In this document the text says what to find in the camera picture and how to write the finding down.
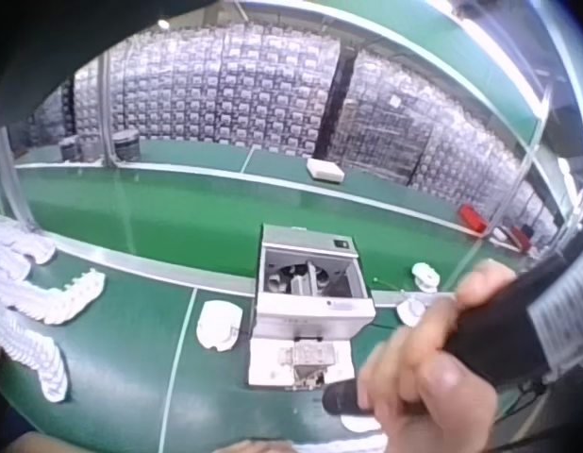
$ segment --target white box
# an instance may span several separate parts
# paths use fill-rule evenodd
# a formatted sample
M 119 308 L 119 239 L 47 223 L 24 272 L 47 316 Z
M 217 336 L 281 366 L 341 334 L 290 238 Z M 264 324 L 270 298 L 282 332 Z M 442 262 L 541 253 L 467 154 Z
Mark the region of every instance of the white box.
M 307 170 L 313 179 L 336 183 L 344 181 L 344 172 L 333 162 L 309 159 L 307 162 Z

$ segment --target black handheld tool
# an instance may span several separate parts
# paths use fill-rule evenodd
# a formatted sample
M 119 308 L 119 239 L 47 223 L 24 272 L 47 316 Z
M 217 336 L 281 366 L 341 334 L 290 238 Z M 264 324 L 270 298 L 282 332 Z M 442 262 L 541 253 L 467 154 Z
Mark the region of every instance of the black handheld tool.
M 583 361 L 583 230 L 489 303 L 462 313 L 445 350 L 497 389 L 557 378 Z M 327 386 L 323 406 L 332 415 L 366 414 L 355 379 Z

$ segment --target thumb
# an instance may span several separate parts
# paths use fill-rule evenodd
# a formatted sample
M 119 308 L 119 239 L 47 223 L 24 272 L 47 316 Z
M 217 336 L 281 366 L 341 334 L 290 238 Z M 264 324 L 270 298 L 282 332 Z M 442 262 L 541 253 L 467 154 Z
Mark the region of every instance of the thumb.
M 417 387 L 449 451 L 482 451 L 497 412 L 497 394 L 455 357 L 438 352 L 417 373 Z

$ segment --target red object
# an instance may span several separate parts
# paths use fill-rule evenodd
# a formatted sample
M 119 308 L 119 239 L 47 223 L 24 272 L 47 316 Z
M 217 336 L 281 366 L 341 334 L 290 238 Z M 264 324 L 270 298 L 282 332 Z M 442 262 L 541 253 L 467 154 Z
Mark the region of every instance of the red object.
M 484 233 L 484 230 L 487 229 L 487 221 L 471 205 L 461 205 L 459 207 L 459 215 L 467 226 L 476 233 Z
M 516 226 L 511 228 L 510 238 L 522 249 L 523 252 L 527 252 L 531 247 L 528 236 L 526 236 L 525 233 Z

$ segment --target hand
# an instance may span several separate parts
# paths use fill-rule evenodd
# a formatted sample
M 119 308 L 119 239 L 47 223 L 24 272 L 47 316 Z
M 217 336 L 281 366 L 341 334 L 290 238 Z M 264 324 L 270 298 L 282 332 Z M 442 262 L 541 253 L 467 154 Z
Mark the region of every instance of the hand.
M 214 453 L 295 453 L 289 442 L 243 441 Z
M 391 453 L 477 453 L 497 411 L 493 387 L 442 351 L 458 314 L 485 303 L 515 278 L 486 260 L 458 285 L 457 301 L 437 300 L 419 325 L 401 327 L 379 344 L 358 376 L 358 404 L 375 411 Z M 408 411 L 421 402 L 427 413 Z

